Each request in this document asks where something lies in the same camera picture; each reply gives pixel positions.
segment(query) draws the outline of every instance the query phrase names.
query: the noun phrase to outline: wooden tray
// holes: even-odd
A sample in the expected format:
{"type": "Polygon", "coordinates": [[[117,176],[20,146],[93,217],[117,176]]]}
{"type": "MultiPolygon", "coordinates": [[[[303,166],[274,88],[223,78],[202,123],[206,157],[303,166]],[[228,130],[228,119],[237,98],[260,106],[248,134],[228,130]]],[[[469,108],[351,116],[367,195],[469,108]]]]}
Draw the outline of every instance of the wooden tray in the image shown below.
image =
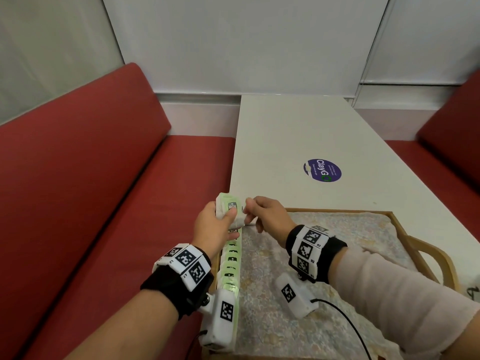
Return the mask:
{"type": "MultiPolygon", "coordinates": [[[[438,265],[441,268],[443,275],[443,285],[449,287],[457,292],[460,292],[460,284],[455,270],[455,266],[450,259],[450,257],[443,250],[431,245],[427,242],[424,242],[416,237],[408,235],[402,225],[399,223],[398,219],[395,217],[391,211],[362,211],[362,210],[327,210],[327,209],[307,209],[307,208],[287,208],[288,212],[327,212],[327,213],[363,213],[371,212],[374,214],[381,214],[387,216],[393,226],[396,229],[397,237],[402,243],[406,252],[411,257],[413,263],[417,270],[422,273],[425,277],[439,283],[438,279],[432,272],[431,268],[428,266],[427,262],[423,259],[423,256],[420,252],[429,254],[435,259],[438,265]]],[[[210,293],[215,291],[217,287],[217,272],[219,271],[220,265],[220,254],[218,254],[212,260],[212,273],[215,276],[215,280],[210,286],[210,293]]],[[[258,356],[245,356],[245,355],[233,355],[227,353],[210,353],[206,348],[202,349],[202,359],[204,360],[292,360],[292,358],[286,357],[258,357],[258,356]]]]}

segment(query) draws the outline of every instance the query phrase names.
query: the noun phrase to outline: tabletop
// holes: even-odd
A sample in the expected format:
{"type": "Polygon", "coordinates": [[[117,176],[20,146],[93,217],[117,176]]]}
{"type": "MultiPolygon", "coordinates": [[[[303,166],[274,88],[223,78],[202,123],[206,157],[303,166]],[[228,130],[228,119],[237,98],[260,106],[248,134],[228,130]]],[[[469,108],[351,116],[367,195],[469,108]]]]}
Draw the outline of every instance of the tabletop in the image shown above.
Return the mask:
{"type": "Polygon", "coordinates": [[[480,283],[480,243],[341,97],[243,95],[230,192],[292,208],[392,211],[409,235],[450,255],[464,288],[480,283]]]}

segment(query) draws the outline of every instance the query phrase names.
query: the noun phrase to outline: wristband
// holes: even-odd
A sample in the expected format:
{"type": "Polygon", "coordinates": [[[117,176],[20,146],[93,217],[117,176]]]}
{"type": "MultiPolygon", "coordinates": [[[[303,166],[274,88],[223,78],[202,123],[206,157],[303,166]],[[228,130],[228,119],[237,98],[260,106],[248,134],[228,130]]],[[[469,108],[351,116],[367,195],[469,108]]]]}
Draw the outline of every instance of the wristband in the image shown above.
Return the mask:
{"type": "Polygon", "coordinates": [[[157,290],[173,303],[178,319],[191,315],[204,301],[213,282],[211,262],[201,249],[178,244],[153,265],[140,290],[157,290]]]}
{"type": "Polygon", "coordinates": [[[333,258],[347,244],[321,226],[299,224],[286,239],[285,248],[290,255],[288,265],[298,272],[302,280],[328,282],[328,269],[333,258]]]}

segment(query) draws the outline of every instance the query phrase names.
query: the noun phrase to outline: red backrest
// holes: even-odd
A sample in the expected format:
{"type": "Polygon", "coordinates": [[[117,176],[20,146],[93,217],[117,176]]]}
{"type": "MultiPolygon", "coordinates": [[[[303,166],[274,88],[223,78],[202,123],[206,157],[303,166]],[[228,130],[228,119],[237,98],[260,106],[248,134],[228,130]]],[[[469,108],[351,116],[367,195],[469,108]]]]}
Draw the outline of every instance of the red backrest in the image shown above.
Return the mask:
{"type": "Polygon", "coordinates": [[[480,187],[480,69],[427,121],[418,137],[453,171],[480,187]]]}
{"type": "Polygon", "coordinates": [[[128,64],[0,126],[0,354],[21,347],[171,126],[128,64]]]}

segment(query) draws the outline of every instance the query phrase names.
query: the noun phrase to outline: black cable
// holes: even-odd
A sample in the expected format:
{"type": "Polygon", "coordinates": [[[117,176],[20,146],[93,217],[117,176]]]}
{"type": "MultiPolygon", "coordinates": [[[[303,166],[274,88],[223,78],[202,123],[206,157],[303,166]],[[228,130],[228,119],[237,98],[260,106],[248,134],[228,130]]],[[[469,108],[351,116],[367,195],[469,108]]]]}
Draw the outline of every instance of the black cable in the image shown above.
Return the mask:
{"type": "Polygon", "coordinates": [[[193,338],[193,340],[190,342],[190,346],[188,346],[187,350],[187,355],[185,355],[185,360],[188,360],[188,357],[190,356],[190,353],[192,352],[192,349],[194,348],[195,340],[198,339],[202,335],[206,335],[208,330],[202,330],[197,335],[193,338]]]}
{"type": "Polygon", "coordinates": [[[337,311],[339,311],[339,312],[346,318],[346,320],[348,321],[348,323],[353,327],[353,329],[355,330],[355,333],[357,334],[358,338],[359,338],[360,341],[361,341],[361,344],[363,345],[363,348],[365,349],[365,352],[367,353],[367,356],[368,356],[369,360],[372,360],[372,357],[370,356],[370,353],[368,352],[367,346],[366,346],[365,343],[363,342],[362,336],[360,336],[360,333],[357,331],[357,329],[356,329],[355,326],[353,325],[352,321],[350,321],[350,318],[348,318],[347,315],[346,315],[345,313],[343,313],[343,311],[342,311],[341,309],[339,309],[339,307],[337,307],[337,306],[336,306],[335,304],[333,304],[333,303],[330,303],[330,302],[327,301],[327,300],[319,299],[319,298],[312,299],[310,302],[312,302],[312,303],[315,303],[315,302],[326,303],[326,304],[331,305],[331,306],[332,306],[333,308],[335,308],[337,311]]]}

